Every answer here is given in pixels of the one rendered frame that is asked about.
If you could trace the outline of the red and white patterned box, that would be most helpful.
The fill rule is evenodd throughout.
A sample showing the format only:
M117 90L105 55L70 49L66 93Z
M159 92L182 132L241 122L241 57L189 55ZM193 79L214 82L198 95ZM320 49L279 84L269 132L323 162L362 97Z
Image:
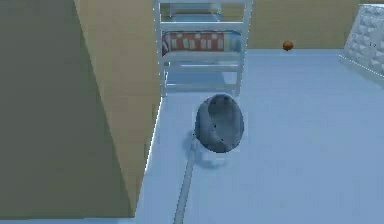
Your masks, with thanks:
M237 32L164 32L162 55L172 51L240 52L241 34Z

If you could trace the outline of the grey round bin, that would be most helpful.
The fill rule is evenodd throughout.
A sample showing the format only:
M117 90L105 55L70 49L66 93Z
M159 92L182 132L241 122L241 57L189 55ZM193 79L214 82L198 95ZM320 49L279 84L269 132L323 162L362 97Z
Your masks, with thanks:
M228 153L240 144L243 133L242 111L230 95L216 94L199 105L194 134L207 150Z

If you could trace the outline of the white shelf rack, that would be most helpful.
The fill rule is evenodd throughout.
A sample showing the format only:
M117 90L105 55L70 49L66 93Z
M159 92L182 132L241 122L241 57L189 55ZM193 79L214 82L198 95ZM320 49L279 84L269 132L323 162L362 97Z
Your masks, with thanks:
M152 0L160 91L240 93L253 0ZM237 32L240 52L172 51L162 55L164 32Z

